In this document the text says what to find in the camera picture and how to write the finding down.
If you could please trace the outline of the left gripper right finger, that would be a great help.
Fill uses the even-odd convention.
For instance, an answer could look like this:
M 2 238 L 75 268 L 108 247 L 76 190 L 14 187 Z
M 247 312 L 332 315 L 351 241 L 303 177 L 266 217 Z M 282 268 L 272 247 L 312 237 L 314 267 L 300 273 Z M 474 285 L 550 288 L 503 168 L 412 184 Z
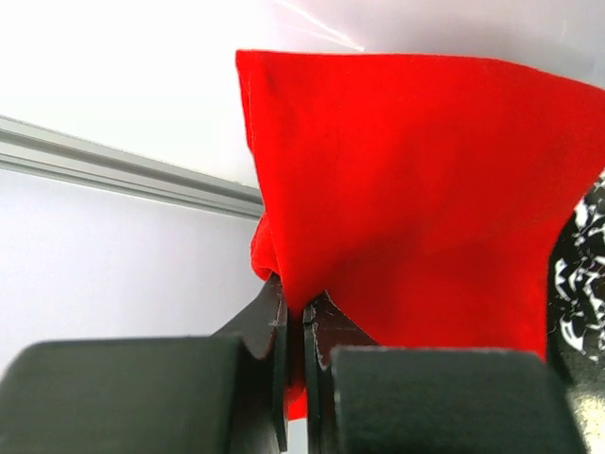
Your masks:
M 304 309 L 302 326 L 308 451 L 338 453 L 331 354 L 338 347 L 376 347 L 378 343 L 347 317 L 326 292 Z

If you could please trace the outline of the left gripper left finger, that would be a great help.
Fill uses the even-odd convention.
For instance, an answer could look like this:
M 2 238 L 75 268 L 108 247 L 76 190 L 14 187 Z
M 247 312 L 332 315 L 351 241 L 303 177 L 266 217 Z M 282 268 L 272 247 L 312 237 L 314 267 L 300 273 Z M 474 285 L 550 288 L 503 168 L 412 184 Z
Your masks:
M 214 334 L 239 341 L 230 449 L 287 448 L 288 309 L 273 274 Z

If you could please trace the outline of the red t shirt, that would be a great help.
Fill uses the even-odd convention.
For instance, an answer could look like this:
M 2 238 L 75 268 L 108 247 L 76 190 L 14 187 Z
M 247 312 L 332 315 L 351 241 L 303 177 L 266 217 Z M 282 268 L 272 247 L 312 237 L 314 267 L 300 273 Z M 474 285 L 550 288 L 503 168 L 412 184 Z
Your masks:
M 240 50 L 265 211 L 251 241 L 294 313 L 318 294 L 385 346 L 546 355 L 548 259 L 604 167 L 604 92 L 475 57 Z

